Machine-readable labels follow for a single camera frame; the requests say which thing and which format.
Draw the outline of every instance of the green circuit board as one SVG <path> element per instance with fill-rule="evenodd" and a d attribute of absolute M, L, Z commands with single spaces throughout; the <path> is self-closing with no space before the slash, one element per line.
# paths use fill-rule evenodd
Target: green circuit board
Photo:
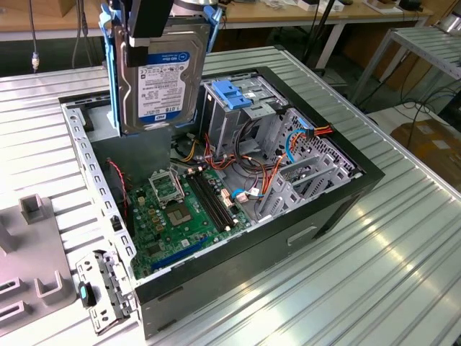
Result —
<path fill-rule="evenodd" d="M 203 177 L 218 188 L 224 188 L 213 170 L 204 171 Z M 219 232 L 185 177 L 178 178 L 185 194 L 184 202 L 165 209 L 160 207 L 149 183 L 128 193 L 133 202 L 135 235 L 132 239 L 137 254 L 132 266 L 137 279 L 150 275 L 154 263 L 161 263 L 159 261 L 164 259 L 177 262 L 250 226 L 245 213 L 240 208 L 234 208 L 237 213 L 228 212 L 237 224 L 230 231 Z M 168 192 L 171 193 L 171 186 L 165 182 L 157 187 L 158 195 Z"/>

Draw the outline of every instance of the slotted metal surface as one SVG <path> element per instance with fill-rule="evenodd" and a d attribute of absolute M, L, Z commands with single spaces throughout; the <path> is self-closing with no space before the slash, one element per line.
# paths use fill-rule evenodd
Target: slotted metal surface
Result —
<path fill-rule="evenodd" d="M 205 71 L 252 66 L 271 67 L 386 176 L 331 233 L 145 343 L 451 345 L 461 332 L 459 194 L 284 51 L 212 54 Z M 0 87 L 0 129 L 8 129 L 0 135 L 0 181 L 14 182 L 0 185 L 1 207 L 22 193 L 51 196 L 74 269 L 76 260 L 104 242 L 75 157 L 67 151 L 64 120 L 55 119 L 56 97 L 107 89 L 106 73 L 93 68 L 2 79 Z M 0 344 L 77 341 L 144 343 L 133 320 L 97 337 L 77 301 Z"/>
<path fill-rule="evenodd" d="M 461 37 L 436 27 L 408 27 L 394 29 L 392 39 L 453 78 L 461 78 Z"/>

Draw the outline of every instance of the workbench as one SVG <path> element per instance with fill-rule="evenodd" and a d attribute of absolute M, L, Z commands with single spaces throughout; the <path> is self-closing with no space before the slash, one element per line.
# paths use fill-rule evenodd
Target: workbench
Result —
<path fill-rule="evenodd" d="M 86 20 L 89 26 L 89 36 L 101 36 L 98 20 L 100 3 L 103 0 L 85 0 Z M 285 9 L 273 9 L 266 4 L 230 3 L 227 5 L 224 29 L 243 29 L 255 27 L 289 27 L 312 25 L 314 11 L 304 11 L 298 6 L 287 6 Z M 339 37 L 346 24 L 376 23 L 376 22 L 416 22 L 417 27 L 423 26 L 432 15 L 432 11 L 424 9 L 422 12 L 404 11 L 402 14 L 380 14 L 355 0 L 350 6 L 344 7 L 342 12 L 332 12 L 326 24 L 334 25 L 325 48 L 318 60 L 317 68 L 324 68 L 333 53 Z M 320 22 L 321 14 L 315 22 Z M 63 18 L 47 17 L 41 14 L 34 15 L 37 39 L 69 38 L 76 36 L 76 9 L 75 7 Z M 6 9 L 0 14 L 0 41 L 30 40 L 29 15 L 27 12 L 15 9 Z"/>
<path fill-rule="evenodd" d="M 284 50 L 213 53 L 205 73 L 254 66 L 270 67 L 385 177 L 324 237 L 146 344 L 451 345 L 461 333 L 461 195 Z M 58 98 L 108 88 L 102 67 L 0 79 L 0 208 L 51 198 L 75 284 L 76 261 L 107 243 Z M 0 339 L 39 342 L 145 344 L 134 319 L 97 337 L 80 301 Z"/>

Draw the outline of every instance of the gray plastic block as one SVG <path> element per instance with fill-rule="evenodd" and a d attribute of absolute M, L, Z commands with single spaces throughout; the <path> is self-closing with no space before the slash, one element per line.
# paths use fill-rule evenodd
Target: gray plastic block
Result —
<path fill-rule="evenodd" d="M 0 220 L 0 250 L 3 252 L 4 256 L 16 249 L 16 243 L 14 237 L 7 231 Z"/>
<path fill-rule="evenodd" d="M 42 299 L 45 305 L 52 305 L 62 301 L 73 291 L 73 286 L 63 280 L 63 277 L 57 270 L 55 271 L 55 279 L 55 282 L 47 285 L 43 285 L 41 279 L 34 279 L 37 297 Z"/>
<path fill-rule="evenodd" d="M 14 248 L 0 253 L 1 337 L 71 304 L 76 291 L 49 198 L 22 198 L 0 220 L 2 248 Z"/>
<path fill-rule="evenodd" d="M 46 218 L 46 210 L 39 195 L 20 198 L 19 209 L 28 225 Z"/>
<path fill-rule="evenodd" d="M 0 301 L 11 298 L 26 289 L 26 285 L 19 278 L 0 283 Z"/>
<path fill-rule="evenodd" d="M 24 301 L 18 301 L 0 309 L 0 327 L 28 317 L 32 309 Z"/>

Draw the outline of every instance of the motherboard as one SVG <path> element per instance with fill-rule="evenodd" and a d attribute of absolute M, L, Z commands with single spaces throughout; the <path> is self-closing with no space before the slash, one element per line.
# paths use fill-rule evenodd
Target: motherboard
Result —
<path fill-rule="evenodd" d="M 132 265 L 137 279 L 251 225 L 214 170 L 177 175 L 170 181 L 162 179 L 159 185 L 148 183 L 128 193 L 133 202 L 133 242 L 138 253 Z M 176 187 L 183 196 L 164 205 L 158 196 L 172 195 Z"/>

